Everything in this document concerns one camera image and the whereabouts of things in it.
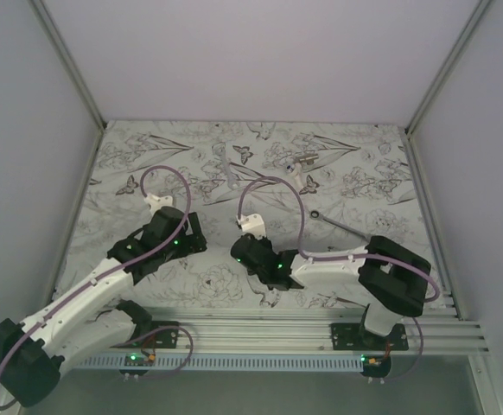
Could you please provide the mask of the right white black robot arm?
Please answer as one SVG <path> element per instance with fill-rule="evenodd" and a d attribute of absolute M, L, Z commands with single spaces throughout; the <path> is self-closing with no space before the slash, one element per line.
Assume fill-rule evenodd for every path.
<path fill-rule="evenodd" d="M 383 236 L 342 252 L 274 252 L 271 242 L 250 233 L 231 248 L 231 256 L 269 290 L 306 290 L 337 295 L 365 308 L 358 338 L 374 350 L 386 343 L 395 324 L 423 314 L 430 263 Z"/>

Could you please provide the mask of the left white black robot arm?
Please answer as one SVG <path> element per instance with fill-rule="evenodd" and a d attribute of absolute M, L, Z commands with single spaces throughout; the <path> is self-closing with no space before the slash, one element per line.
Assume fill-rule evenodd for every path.
<path fill-rule="evenodd" d="M 166 345 L 179 328 L 153 322 L 132 300 L 103 311 L 170 260 L 206 251 L 197 213 L 164 206 L 150 223 L 117 242 L 82 281 L 21 322 L 0 322 L 0 387 L 14 404 L 31 407 L 46 398 L 73 367 L 104 348 L 140 348 L 165 332 Z M 9 405 L 0 404 L 0 411 Z"/>

